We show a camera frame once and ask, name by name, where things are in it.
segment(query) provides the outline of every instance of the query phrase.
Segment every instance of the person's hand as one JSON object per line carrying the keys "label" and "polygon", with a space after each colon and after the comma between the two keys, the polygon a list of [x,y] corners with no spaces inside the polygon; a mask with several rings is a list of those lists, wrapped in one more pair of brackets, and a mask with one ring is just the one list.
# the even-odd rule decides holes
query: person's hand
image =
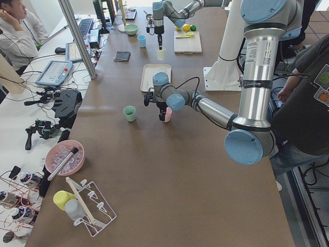
{"label": "person's hand", "polygon": [[13,27],[20,25],[19,21],[12,17],[6,10],[0,9],[0,17]]}
{"label": "person's hand", "polygon": [[289,98],[290,94],[293,92],[293,90],[287,90],[287,89],[281,89],[278,93],[278,99],[285,103],[287,102],[287,99]]}

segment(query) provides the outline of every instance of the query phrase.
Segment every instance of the brown tile floor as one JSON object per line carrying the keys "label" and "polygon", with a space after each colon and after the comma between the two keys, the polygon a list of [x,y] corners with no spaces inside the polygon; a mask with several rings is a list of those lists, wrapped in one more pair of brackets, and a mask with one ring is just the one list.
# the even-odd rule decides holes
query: brown tile floor
{"label": "brown tile floor", "polygon": [[311,45],[329,33],[329,11],[314,11],[305,31],[305,45]]}

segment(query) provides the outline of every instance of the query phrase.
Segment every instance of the pink cup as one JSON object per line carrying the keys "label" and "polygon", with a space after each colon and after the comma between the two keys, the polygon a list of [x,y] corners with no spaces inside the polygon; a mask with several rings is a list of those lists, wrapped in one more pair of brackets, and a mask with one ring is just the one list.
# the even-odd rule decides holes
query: pink cup
{"label": "pink cup", "polygon": [[164,116],[164,121],[163,122],[169,122],[170,121],[172,112],[173,112],[173,110],[170,107],[167,107],[166,115]]}

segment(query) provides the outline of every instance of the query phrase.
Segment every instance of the computer mouse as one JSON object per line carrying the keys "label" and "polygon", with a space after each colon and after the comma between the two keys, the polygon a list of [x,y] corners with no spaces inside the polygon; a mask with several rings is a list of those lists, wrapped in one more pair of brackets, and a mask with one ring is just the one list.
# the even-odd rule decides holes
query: computer mouse
{"label": "computer mouse", "polygon": [[65,53],[65,52],[66,52],[66,49],[65,48],[57,47],[55,49],[55,53],[56,54],[62,54],[62,53]]}

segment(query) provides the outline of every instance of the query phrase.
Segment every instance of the white bottle cap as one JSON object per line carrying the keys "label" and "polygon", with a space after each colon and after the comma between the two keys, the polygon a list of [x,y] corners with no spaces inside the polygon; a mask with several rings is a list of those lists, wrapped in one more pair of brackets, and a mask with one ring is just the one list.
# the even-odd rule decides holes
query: white bottle cap
{"label": "white bottle cap", "polygon": [[25,172],[22,172],[22,171],[17,175],[17,177],[19,179],[23,179],[23,178],[25,178],[25,176],[26,176],[26,173]]}
{"label": "white bottle cap", "polygon": [[20,212],[20,210],[17,207],[14,207],[9,210],[8,214],[11,216],[17,215]]}

